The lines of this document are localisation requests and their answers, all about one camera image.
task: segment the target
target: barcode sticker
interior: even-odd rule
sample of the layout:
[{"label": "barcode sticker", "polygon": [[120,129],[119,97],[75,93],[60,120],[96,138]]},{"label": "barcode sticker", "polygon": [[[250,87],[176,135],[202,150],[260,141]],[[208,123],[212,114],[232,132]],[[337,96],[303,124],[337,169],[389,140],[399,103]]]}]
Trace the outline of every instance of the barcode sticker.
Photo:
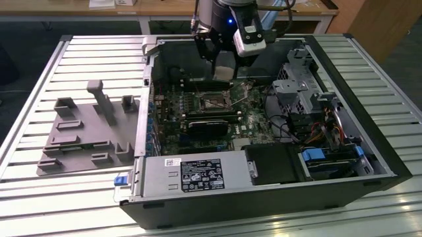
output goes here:
[{"label": "barcode sticker", "polygon": [[180,166],[180,162],[182,162],[180,158],[166,159],[164,166]]}]

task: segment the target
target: aluminum table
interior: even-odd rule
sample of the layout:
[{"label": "aluminum table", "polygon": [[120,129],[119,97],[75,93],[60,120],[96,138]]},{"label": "aluminum table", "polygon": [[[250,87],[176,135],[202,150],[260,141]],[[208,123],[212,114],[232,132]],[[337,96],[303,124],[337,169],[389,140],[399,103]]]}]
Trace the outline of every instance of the aluminum table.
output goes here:
[{"label": "aluminum table", "polygon": [[[343,208],[143,230],[117,207],[113,178],[131,167],[36,175],[57,97],[92,103],[89,79],[111,100],[139,96],[144,36],[63,38],[0,147],[0,236],[410,236],[422,231],[422,114],[354,39],[315,35],[414,177]],[[320,73],[326,86],[331,86]]]}]

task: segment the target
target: robotic arm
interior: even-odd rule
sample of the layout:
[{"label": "robotic arm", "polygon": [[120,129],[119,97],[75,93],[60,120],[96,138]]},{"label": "robotic arm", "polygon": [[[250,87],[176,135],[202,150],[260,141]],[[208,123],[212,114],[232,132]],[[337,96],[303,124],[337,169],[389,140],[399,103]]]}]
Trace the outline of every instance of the robotic arm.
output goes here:
[{"label": "robotic arm", "polygon": [[[199,55],[211,62],[212,76],[216,57],[222,50],[234,53],[235,78],[238,68],[250,67],[267,43],[275,41],[276,33],[272,30],[263,30],[258,9],[255,0],[196,0],[192,33]],[[207,47],[207,38],[211,39],[212,49]]]}]

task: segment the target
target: wooden cabinet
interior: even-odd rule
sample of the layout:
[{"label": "wooden cabinet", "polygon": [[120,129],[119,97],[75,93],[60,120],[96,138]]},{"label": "wooden cabinet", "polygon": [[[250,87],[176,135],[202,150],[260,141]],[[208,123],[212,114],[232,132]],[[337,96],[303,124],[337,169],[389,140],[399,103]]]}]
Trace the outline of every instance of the wooden cabinet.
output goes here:
[{"label": "wooden cabinet", "polygon": [[333,2],[339,13],[333,19],[327,33],[351,33],[371,57],[381,63],[422,15],[422,0]]}]

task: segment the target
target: blue latch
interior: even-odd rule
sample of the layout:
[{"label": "blue latch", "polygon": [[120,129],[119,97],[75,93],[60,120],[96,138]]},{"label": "blue latch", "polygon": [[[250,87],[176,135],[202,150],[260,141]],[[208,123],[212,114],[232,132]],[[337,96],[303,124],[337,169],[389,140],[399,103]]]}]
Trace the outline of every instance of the blue latch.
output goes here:
[{"label": "blue latch", "polygon": [[127,175],[115,177],[113,185],[115,186],[126,186],[127,185]]},{"label": "blue latch", "polygon": [[302,152],[302,156],[304,161],[324,159],[323,151],[319,148],[307,149]]},{"label": "blue latch", "polygon": [[355,146],[355,151],[358,153],[358,156],[363,156],[365,155],[362,147]]}]

